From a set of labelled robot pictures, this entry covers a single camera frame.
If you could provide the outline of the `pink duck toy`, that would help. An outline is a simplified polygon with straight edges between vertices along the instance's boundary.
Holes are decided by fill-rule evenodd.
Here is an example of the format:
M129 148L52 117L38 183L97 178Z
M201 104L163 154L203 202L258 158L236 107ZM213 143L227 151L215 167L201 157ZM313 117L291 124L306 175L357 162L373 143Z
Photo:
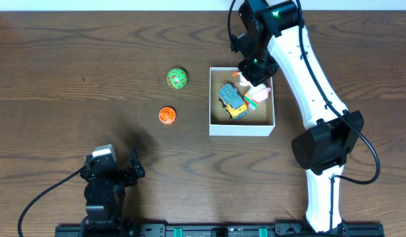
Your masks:
M254 102L255 104L259 104L260 102L268 99L271 88L267 87L264 83L261 83L258 86L254 86L243 76L240 71L233 72L232 76L238 77L240 79L240 86L249 87L249 90L244 95L244 100L247 103Z

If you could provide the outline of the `colourful puzzle cube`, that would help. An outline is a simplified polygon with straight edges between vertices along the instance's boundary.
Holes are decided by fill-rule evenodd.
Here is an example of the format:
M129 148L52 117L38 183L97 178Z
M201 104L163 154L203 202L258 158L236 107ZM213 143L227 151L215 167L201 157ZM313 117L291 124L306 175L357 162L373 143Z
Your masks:
M246 104L250 109L252 109L252 110L256 110L257 107L259 106L259 102L256 101L256 100L254 100L254 99L250 96L249 92L247 92L247 93L244 95L244 99L243 99L243 100L245 101L245 104Z

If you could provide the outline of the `yellow grey toy truck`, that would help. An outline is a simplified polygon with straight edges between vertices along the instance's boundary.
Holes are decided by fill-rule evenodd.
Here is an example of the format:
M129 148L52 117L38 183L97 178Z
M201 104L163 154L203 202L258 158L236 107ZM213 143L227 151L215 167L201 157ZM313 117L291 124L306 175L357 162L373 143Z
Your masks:
M229 119L238 120L244 117L248 108L238 90L231 84L225 84L218 91L218 103L225 108L226 115Z

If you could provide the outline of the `orange spiral disc toy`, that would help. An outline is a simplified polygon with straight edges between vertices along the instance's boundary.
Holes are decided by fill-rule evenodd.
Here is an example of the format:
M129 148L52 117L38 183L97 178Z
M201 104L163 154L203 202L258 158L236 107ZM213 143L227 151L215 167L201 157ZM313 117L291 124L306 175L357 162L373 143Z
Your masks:
M158 114L159 120L165 124L172 124L176 120L176 111L172 107L163 107Z

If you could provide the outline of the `green patterned egg ball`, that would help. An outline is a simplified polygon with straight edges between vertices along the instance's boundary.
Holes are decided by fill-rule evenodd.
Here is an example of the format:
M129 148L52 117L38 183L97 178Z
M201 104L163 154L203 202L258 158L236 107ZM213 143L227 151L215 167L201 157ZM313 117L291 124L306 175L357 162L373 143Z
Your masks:
M188 83L188 75L181 68L173 68L168 72L166 81L171 88L179 90Z

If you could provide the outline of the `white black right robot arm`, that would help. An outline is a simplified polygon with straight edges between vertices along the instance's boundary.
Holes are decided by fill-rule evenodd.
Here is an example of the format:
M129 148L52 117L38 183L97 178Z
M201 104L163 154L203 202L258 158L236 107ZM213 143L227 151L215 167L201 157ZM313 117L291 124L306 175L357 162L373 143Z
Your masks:
M339 181L363 117L350 112L329 84L311 48L299 1L244 1L238 13L247 30L239 37L229 35L231 51L244 57L238 70L252 86L283 72L305 127L292 140L293 154L307 175L305 218L314 232L330 232L342 223Z

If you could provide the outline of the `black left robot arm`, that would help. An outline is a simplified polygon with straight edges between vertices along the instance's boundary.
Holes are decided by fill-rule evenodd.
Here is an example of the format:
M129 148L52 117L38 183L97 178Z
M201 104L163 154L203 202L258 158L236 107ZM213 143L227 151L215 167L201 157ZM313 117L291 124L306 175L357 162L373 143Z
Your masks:
M134 148L130 152L129 162L130 165L125 169L118 169L111 144L95 148L86 157L80 176L88 183L84 197L91 224L122 224L125 188L135 186L138 179L145 176L145 170Z

